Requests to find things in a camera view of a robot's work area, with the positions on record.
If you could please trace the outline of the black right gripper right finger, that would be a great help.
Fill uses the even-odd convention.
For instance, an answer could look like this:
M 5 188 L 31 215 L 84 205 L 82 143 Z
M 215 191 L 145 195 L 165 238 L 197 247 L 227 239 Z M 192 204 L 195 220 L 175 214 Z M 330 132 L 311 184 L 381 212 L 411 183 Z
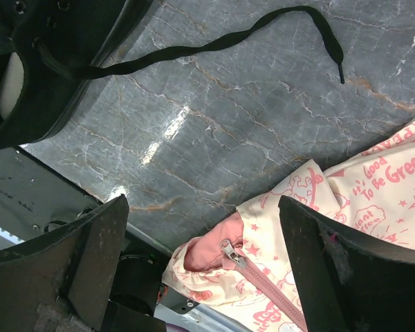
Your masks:
M 415 250 L 288 196 L 279 217 L 308 331 L 415 331 Z

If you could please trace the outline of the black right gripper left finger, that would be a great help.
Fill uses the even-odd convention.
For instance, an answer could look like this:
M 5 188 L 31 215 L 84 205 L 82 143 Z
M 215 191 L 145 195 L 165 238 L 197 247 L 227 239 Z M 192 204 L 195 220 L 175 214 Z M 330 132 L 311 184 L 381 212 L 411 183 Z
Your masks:
M 98 331 L 127 226 L 120 195 L 0 250 L 0 331 Z

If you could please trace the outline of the black canvas sneaker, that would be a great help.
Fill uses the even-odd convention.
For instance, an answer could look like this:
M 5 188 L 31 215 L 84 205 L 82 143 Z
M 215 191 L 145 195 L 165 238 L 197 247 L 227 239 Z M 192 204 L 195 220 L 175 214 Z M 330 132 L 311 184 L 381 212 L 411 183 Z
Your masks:
M 12 54 L 23 86 L 0 114 L 0 150 L 60 132 L 89 82 L 74 68 L 101 64 L 129 34 L 134 1 L 0 1 L 0 83 Z

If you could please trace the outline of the black shoelace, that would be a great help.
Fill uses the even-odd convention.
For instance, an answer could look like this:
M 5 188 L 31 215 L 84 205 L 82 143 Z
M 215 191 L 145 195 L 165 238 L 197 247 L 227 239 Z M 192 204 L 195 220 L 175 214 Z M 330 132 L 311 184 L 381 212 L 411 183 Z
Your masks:
M 329 57 L 337 65 L 340 83 L 344 84 L 345 78 L 342 66 L 344 61 L 344 53 L 342 47 L 334 35 L 326 18 L 319 10 L 311 6 L 292 6 L 280 8 L 264 15 L 247 30 L 228 33 L 218 39 L 215 39 L 214 41 L 211 41 L 208 44 L 197 47 L 170 46 L 164 49 L 156 50 L 152 53 L 148 53 L 138 59 L 114 64 L 106 68 L 100 68 L 97 66 L 66 66 L 54 58 L 53 54 L 49 51 L 48 47 L 44 44 L 44 42 L 42 42 L 40 38 L 34 40 L 33 46 L 39 52 L 42 62 L 56 74 L 72 80 L 96 80 L 112 75 L 129 75 L 159 62 L 166 62 L 181 57 L 189 57 L 199 53 L 217 52 L 231 48 L 249 38 L 249 36 L 258 30 L 265 28 L 278 17 L 290 12 L 305 12 L 311 17 L 315 27 L 318 29 L 322 37 L 324 47 L 329 54 Z

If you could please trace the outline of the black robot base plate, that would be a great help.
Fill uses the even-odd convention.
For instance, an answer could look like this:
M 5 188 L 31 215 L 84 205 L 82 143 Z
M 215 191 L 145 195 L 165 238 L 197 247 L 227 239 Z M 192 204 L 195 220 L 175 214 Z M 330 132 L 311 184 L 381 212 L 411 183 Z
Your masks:
M 101 202 L 21 149 L 0 151 L 0 232 L 29 240 Z

